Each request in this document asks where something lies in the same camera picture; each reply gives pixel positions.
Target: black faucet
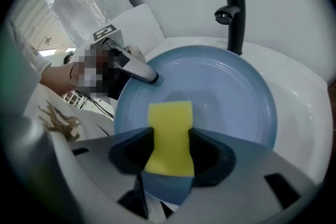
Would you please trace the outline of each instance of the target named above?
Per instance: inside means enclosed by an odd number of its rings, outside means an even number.
[[[245,34],[245,0],[227,0],[227,6],[216,10],[215,17],[220,24],[229,25],[227,50],[241,55]]]

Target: shirt sleeve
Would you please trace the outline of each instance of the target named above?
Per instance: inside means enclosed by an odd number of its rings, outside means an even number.
[[[23,35],[18,33],[15,27],[11,24],[10,32],[15,44],[18,46],[19,50],[22,52],[24,58],[30,63],[30,65],[40,74],[51,65],[51,63],[46,60],[32,45],[29,45]]]

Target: blue plate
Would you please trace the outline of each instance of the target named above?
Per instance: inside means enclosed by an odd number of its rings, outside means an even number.
[[[277,115],[260,74],[234,53],[210,46],[187,46],[165,52],[148,64],[160,75],[156,84],[130,79],[114,118],[114,133],[147,127],[150,103],[189,100],[193,126],[273,148]],[[189,177],[143,172],[144,190],[161,201],[181,205]]]

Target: sponge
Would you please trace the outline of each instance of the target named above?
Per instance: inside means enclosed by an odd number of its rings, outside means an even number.
[[[154,128],[154,151],[145,171],[165,176],[194,176],[188,134],[193,126],[191,102],[150,104],[148,123]]]

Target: white sink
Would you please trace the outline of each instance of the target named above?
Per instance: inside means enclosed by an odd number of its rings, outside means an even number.
[[[146,60],[188,45],[225,49],[227,39],[167,38]],[[299,62],[274,50],[245,42],[242,57],[265,79],[277,108],[278,131],[274,150],[316,184],[328,168],[332,146],[332,115],[327,84]]]

